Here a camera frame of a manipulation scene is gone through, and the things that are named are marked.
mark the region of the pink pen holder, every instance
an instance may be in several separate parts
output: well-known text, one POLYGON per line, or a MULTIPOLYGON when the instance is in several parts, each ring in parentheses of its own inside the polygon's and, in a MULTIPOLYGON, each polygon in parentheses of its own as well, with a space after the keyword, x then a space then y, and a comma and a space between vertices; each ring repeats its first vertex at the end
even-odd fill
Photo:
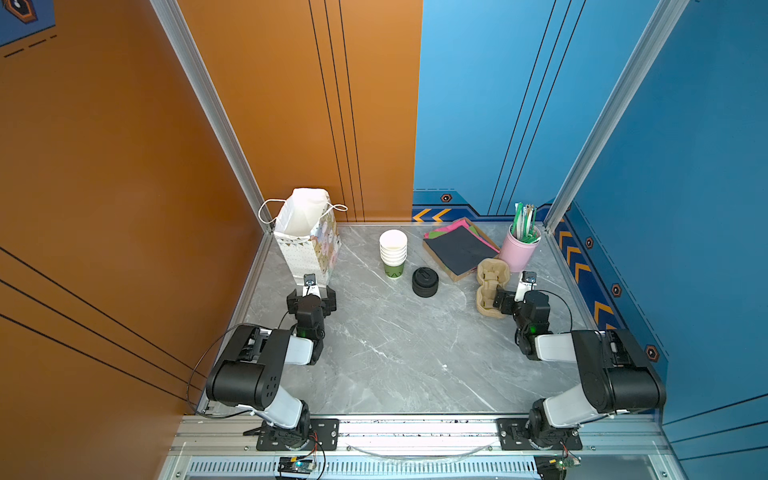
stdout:
POLYGON ((528 265, 531 257, 533 257, 533 253, 541 241, 541 231, 538 227, 534 227, 534 229, 538 233, 538 240, 534 243, 522 243, 507 230, 507 237, 504 239, 502 251, 499 253, 498 258, 504 260, 509 265, 509 271, 521 272, 525 270, 525 266, 528 265))

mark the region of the wire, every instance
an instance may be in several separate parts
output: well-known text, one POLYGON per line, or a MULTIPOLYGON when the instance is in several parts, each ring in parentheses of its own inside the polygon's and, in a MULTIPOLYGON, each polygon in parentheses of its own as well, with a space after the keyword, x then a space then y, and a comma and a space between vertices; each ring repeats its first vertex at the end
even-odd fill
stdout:
POLYGON ((568 315, 571 317, 571 328, 569 328, 567 332, 563 332, 563 333, 573 332, 573 330, 574 330, 574 314, 573 314, 573 312, 571 312, 571 308, 568 306, 568 302, 566 302, 565 299, 563 299, 563 297, 559 296, 558 294, 556 294, 554 292, 550 292, 549 290, 537 290, 537 291, 538 292, 543 292, 543 293, 549 293, 550 295, 554 295, 557 298, 559 298, 560 300, 562 300, 562 302, 565 304, 565 308, 568 309, 568 315))
POLYGON ((440 460, 453 460, 455 462, 458 462, 459 460, 462 460, 466 457, 469 457, 471 455, 474 455, 477 452, 481 452, 483 450, 487 450, 488 447, 492 447, 493 444, 489 445, 483 445, 482 447, 478 447, 476 449, 470 450, 469 452, 463 452, 463 453, 456 453, 454 455, 413 455, 413 456, 403 456, 403 455, 381 455, 379 453, 373 453, 368 452, 367 450, 358 449, 354 445, 348 445, 352 450, 357 450, 360 453, 364 453, 366 455, 371 455, 372 457, 379 457, 379 458, 386 458, 387 460, 399 460, 401 462, 408 462, 408 461, 417 461, 417 462, 437 462, 440 460))
POLYGON ((257 324, 255 324, 255 323, 238 323, 237 325, 232 325, 230 328, 228 328, 228 329, 227 329, 227 331, 225 331, 224 333, 222 333, 221 335, 219 335, 219 338, 215 339, 215 340, 214 340, 214 342, 210 344, 210 346, 209 346, 209 347, 208 347, 208 348, 205 350, 205 353, 203 353, 203 356, 201 356, 201 357, 200 357, 200 359, 199 359, 199 360, 197 360, 197 364, 196 364, 196 365, 194 366, 194 368, 192 369, 192 374, 190 375, 190 379, 189 379, 189 380, 187 380, 187 390, 186 390, 186 393, 185 393, 184 397, 187 399, 187 406, 189 406, 190 410, 192 410, 192 412, 194 412, 194 414, 195 414, 195 415, 200 415, 200 416, 202 416, 202 417, 205 417, 205 418, 207 418, 207 419, 212 419, 212 420, 219 420, 219 419, 228 419, 228 418, 230 418, 230 417, 234 417, 234 416, 236 416, 236 415, 242 415, 242 414, 244 414, 244 413, 251 413, 251 412, 255 412, 255 413, 256 413, 256 415, 258 415, 258 416, 259 416, 259 417, 261 417, 262 419, 264 418, 264 417, 262 417, 261 415, 259 415, 259 413, 258 413, 258 412, 256 412, 255 410, 241 410, 241 411, 239 411, 239 412, 230 413, 230 414, 228 414, 228 415, 208 415, 207 413, 198 412, 198 411, 197 411, 197 410, 196 410, 196 409, 195 409, 195 408, 192 406, 192 402, 190 402, 190 384, 192 383, 192 378, 194 377, 194 373, 195 373, 195 371, 197 370, 197 367, 198 367, 198 366, 200 366, 200 363, 203 361, 203 359, 204 359, 204 358, 205 358, 205 356, 208 354, 208 352, 210 351, 210 349, 212 349, 212 348, 214 347, 214 345, 216 345, 217 343, 219 343, 219 340, 221 340, 222 338, 224 338, 224 336, 225 336, 225 335, 227 335, 227 334, 228 334, 229 332, 231 332, 232 330, 236 329, 238 326, 242 326, 242 325, 246 325, 246 326, 258 326, 258 327, 261 327, 261 325, 257 325, 257 324))
POLYGON ((562 470, 560 471, 560 480, 565 478, 565 459, 568 458, 568 449, 565 447, 565 442, 560 442, 563 445, 563 458, 560 461, 562 470))
POLYGON ((320 475, 317 477, 317 480, 320 480, 320 477, 322 477, 323 473, 326 472, 326 463, 328 462, 326 460, 326 450, 323 448, 320 442, 317 441, 317 432, 315 432, 315 449, 317 449, 317 447, 320 447, 320 451, 323 452, 323 470, 320 471, 320 475))
POLYGON ((277 329, 279 329, 279 328, 280 328, 280 326, 281 326, 281 325, 283 325, 283 320, 285 320, 285 319, 286 319, 286 315, 288 315, 288 312, 287 312, 287 311, 286 311, 286 312, 285 312, 285 314, 283 315, 283 318, 281 318, 281 319, 280 319, 280 323, 278 323, 278 324, 277 324, 277 329))

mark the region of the yellow chevron arrow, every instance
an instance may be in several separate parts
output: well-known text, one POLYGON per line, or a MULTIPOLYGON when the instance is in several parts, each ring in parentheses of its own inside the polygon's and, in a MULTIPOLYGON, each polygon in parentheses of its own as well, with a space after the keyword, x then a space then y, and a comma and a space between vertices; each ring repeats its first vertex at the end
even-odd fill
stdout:
POLYGON ((433 219, 435 222, 442 222, 442 220, 440 219, 440 217, 442 217, 443 215, 445 215, 445 214, 446 214, 446 213, 448 213, 449 211, 451 211, 451 209, 450 209, 450 208, 446 208, 445 210, 443 210, 443 211, 442 211, 442 212, 440 212, 439 214, 437 214, 437 215, 435 215, 434 217, 432 217, 432 219, 433 219))
POLYGON ((418 214, 418 215, 416 215, 415 217, 413 217, 413 220, 416 220, 417 222, 423 222, 424 220, 422 220, 422 215, 423 215, 423 214, 426 214, 426 213, 427 213, 427 212, 429 212, 430 210, 431 210, 431 208, 425 208, 424 210, 422 210, 421 212, 419 212, 419 214, 418 214))
POLYGON ((560 250, 563 250, 563 237, 573 237, 573 234, 565 230, 560 232, 560 250))
POLYGON ((578 283, 578 273, 581 272, 582 270, 586 270, 588 272, 592 271, 589 265, 584 265, 583 263, 576 262, 576 271, 574 272, 574 277, 576 277, 576 283, 578 283))
POLYGON ((611 315, 614 315, 613 309, 610 308, 608 305, 605 305, 604 303, 600 303, 600 302, 595 302, 594 303, 594 324, 595 325, 600 325, 598 320, 600 310, 603 310, 604 312, 608 312, 611 315))
POLYGON ((568 252, 568 257, 566 258, 565 262, 568 264, 568 266, 571 266, 571 253, 581 253, 581 250, 576 247, 568 247, 566 250, 568 252))

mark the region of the orange wall panel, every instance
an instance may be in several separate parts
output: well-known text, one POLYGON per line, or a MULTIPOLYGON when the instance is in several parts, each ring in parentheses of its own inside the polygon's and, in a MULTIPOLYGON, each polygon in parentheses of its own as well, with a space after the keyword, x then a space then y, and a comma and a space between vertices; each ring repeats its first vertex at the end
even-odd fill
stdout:
MULTIPOLYGON (((216 2, 179 5, 264 197, 321 187, 334 203, 348 203, 353 217, 308 2, 239 0, 226 10, 216 2)), ((279 208, 270 204, 273 214, 279 208)))
POLYGON ((55 17, 0 48, 3 478, 152 478, 262 231, 149 2, 55 17))
POLYGON ((180 5, 264 197, 322 187, 340 220, 410 218, 421 1, 180 5))

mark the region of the gift bag handle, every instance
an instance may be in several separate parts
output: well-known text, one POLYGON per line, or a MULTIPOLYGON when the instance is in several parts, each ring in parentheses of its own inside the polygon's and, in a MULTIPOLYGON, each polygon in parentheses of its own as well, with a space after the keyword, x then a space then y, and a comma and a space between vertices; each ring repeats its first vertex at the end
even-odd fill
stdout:
POLYGON ((269 202, 283 202, 283 203, 286 203, 287 201, 288 201, 288 200, 282 200, 282 199, 280 199, 280 198, 270 198, 269 200, 265 200, 265 201, 264 201, 264 203, 263 203, 263 204, 261 204, 261 207, 259 207, 259 211, 258 211, 258 213, 257 213, 257 215, 259 216, 259 220, 261 220, 261 221, 262 221, 262 223, 266 223, 267 225, 270 225, 272 222, 276 221, 276 220, 277 220, 277 217, 274 217, 274 218, 273 218, 272 220, 270 220, 270 221, 266 221, 266 220, 264 220, 264 219, 261 217, 261 210, 262 210, 262 209, 264 208, 264 206, 265 206, 265 205, 267 205, 269 202))
MULTIPOLYGON (((274 217, 274 218, 273 218, 272 220, 270 220, 270 221, 266 221, 266 220, 264 220, 264 219, 261 217, 261 210, 262 210, 262 209, 263 209, 263 208, 264 208, 264 207, 265 207, 265 206, 266 206, 266 205, 267 205, 269 202, 283 202, 283 203, 286 203, 287 201, 288 201, 288 200, 282 200, 282 199, 280 199, 280 198, 270 198, 269 200, 265 200, 265 201, 264 201, 264 203, 263 203, 263 204, 261 204, 261 207, 259 207, 259 211, 258 211, 258 213, 257 213, 257 215, 259 216, 259 220, 261 220, 263 223, 266 223, 267 225, 269 225, 269 224, 271 224, 272 222, 276 221, 276 220, 277 220, 277 217, 274 217)), ((336 205, 334 205, 334 204, 331 204, 330 202, 329 202, 328 204, 331 206, 331 208, 329 208, 328 210, 324 211, 324 212, 323 212, 323 215, 320 215, 321 217, 324 217, 324 216, 325 216, 325 215, 326 215, 328 212, 330 212, 331 210, 338 210, 338 211, 340 211, 340 212, 346 212, 347 210, 349 210, 349 207, 347 207, 347 206, 346 206, 346 205, 344 205, 344 204, 336 204, 336 205)))
POLYGON ((339 212, 346 212, 347 210, 349 210, 349 207, 347 207, 344 204, 336 204, 336 205, 334 205, 334 204, 331 204, 330 202, 328 202, 328 204, 331 206, 331 208, 329 208, 328 210, 324 211, 323 214, 320 215, 321 218, 324 217, 331 210, 338 210, 339 212))

